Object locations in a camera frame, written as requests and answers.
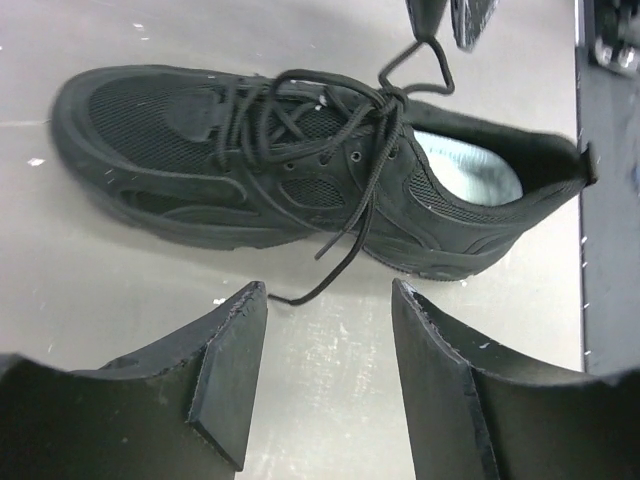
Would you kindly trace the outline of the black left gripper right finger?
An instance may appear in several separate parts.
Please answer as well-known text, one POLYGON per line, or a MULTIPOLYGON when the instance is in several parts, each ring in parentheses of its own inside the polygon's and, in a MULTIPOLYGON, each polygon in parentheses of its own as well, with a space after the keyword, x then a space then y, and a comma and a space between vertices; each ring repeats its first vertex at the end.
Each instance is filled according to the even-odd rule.
POLYGON ((561 368, 392 284, 402 397, 419 479, 635 479, 639 372, 561 368))

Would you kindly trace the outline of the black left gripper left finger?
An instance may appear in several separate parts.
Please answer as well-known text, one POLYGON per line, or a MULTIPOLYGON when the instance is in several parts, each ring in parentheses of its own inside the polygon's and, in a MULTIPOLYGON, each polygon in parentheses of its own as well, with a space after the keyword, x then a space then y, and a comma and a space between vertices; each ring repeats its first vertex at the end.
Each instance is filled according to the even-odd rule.
POLYGON ((5 479, 231 479, 245 465, 267 299, 253 281, 97 370, 1 357, 5 479))

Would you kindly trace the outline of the black shoe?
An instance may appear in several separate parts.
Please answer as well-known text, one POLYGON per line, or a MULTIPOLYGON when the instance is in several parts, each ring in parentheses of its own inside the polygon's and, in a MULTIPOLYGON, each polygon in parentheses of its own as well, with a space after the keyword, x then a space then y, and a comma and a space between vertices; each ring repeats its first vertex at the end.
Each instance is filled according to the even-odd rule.
MULTIPOLYGON (((80 73, 60 88, 51 136, 68 169, 157 234, 217 250, 276 244, 241 184, 211 163, 233 76, 165 65, 80 73)), ((409 99, 398 165, 385 167, 364 251, 441 281, 498 262, 524 232, 595 180, 566 139, 409 99)))

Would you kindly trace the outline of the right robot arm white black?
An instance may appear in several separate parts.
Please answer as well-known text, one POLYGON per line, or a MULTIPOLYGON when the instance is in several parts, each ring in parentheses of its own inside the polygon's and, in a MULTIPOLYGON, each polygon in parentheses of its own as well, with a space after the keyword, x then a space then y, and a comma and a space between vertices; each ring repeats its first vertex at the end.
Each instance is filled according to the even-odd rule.
MULTIPOLYGON (((446 7, 450 8, 457 47, 472 51, 495 13, 498 0, 407 0, 414 38, 436 35, 446 7)), ((576 45, 589 61, 629 78, 639 76, 639 2, 636 0, 576 1, 576 45)))

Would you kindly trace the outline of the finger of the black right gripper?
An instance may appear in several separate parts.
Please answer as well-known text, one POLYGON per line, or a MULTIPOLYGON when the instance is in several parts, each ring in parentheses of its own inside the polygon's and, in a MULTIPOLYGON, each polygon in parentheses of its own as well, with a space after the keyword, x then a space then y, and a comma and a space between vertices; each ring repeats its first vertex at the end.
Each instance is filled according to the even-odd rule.
POLYGON ((434 37, 439 29, 447 0, 406 0, 406 8, 414 38, 426 41, 434 37))
POLYGON ((473 50, 498 0, 452 0, 451 20, 456 45, 460 50, 473 50))

